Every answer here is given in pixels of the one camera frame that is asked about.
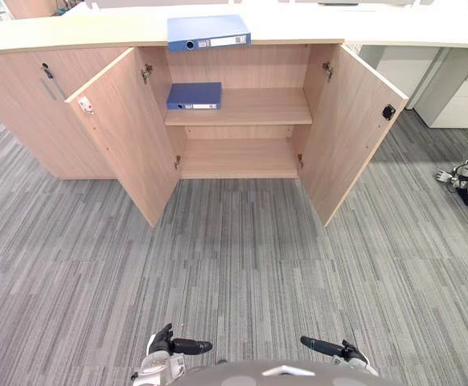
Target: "white drawer cabinet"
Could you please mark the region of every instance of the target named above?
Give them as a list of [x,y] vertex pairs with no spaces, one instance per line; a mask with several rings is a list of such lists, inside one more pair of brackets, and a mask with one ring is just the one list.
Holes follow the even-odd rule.
[[468,129],[468,49],[450,50],[415,110],[428,127]]

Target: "binder spine label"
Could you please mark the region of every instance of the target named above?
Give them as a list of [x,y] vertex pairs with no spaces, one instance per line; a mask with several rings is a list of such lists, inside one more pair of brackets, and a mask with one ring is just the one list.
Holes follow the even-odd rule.
[[216,38],[216,39],[205,39],[199,40],[199,47],[220,47],[220,46],[231,46],[233,44],[246,44],[247,35],[229,36],[228,38]]
[[193,105],[186,104],[185,108],[186,109],[216,109],[216,103],[211,104],[211,105],[199,105],[196,103]]

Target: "cabinet door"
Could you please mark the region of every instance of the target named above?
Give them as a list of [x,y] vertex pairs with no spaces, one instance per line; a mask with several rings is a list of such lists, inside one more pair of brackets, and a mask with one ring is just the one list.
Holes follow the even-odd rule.
[[60,179],[114,179],[109,164],[64,99],[125,49],[119,50],[0,54],[0,120]]
[[[333,50],[330,68],[299,170],[326,226],[408,99],[344,46]],[[389,119],[383,116],[387,105],[396,110]]]
[[[154,226],[179,180],[179,172],[151,78],[145,83],[141,74],[145,65],[139,49],[129,48],[66,101],[121,185]],[[163,67],[154,65],[152,77],[164,73],[167,68]],[[84,97],[92,113],[80,107]]]

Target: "door lock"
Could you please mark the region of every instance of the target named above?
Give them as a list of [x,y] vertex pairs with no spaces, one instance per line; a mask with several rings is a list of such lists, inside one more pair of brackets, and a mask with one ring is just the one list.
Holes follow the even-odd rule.
[[382,110],[382,116],[386,121],[391,121],[391,119],[395,115],[395,111],[396,110],[393,106],[386,105],[386,107],[384,107],[384,110]]

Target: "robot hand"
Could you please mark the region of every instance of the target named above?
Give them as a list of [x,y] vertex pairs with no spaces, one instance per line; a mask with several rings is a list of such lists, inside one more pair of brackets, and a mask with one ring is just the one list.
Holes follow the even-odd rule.
[[338,344],[326,342],[324,340],[317,340],[313,338],[308,338],[307,336],[302,336],[300,342],[304,346],[307,346],[313,351],[321,352],[322,354],[329,355],[333,357],[333,364],[338,366],[347,366],[353,368],[354,370],[359,370],[371,374],[373,376],[378,376],[377,371],[370,366],[368,358],[363,355],[359,349],[347,342],[346,340],[342,341],[342,346]]
[[436,179],[440,183],[447,183],[448,181],[450,181],[451,178],[452,178],[452,174],[447,173],[446,171],[441,170],[441,169],[437,170]]
[[181,338],[171,340],[173,336],[172,328],[173,326],[171,323],[167,324],[162,330],[155,334],[154,339],[151,339],[151,343],[149,343],[147,355],[156,351],[166,351],[170,355],[174,353],[200,355],[212,349],[212,344],[209,342]]

